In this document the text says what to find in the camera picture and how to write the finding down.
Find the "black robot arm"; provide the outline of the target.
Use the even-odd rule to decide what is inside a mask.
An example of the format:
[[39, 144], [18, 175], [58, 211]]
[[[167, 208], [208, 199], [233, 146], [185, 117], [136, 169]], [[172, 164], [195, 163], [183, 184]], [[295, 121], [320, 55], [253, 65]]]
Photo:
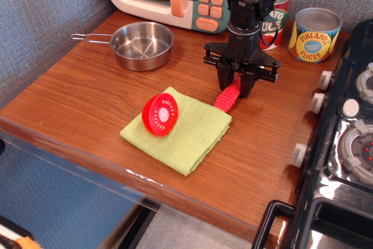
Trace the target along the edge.
[[248, 97], [257, 80], [277, 80], [280, 62], [264, 53], [260, 44], [265, 40], [262, 23], [268, 19], [276, 0], [227, 0], [230, 18], [225, 43], [205, 43], [204, 62], [217, 69], [221, 90], [233, 82], [239, 74], [240, 97]]

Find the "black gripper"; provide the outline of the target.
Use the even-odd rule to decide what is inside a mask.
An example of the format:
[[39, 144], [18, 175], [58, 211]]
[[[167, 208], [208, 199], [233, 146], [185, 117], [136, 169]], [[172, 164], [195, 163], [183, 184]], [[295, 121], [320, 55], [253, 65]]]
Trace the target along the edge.
[[229, 27], [228, 41], [204, 44], [203, 62], [217, 69], [220, 90], [223, 91], [241, 74], [240, 98], [248, 97], [259, 79], [275, 83], [281, 63], [260, 48], [261, 27], [242, 30]]

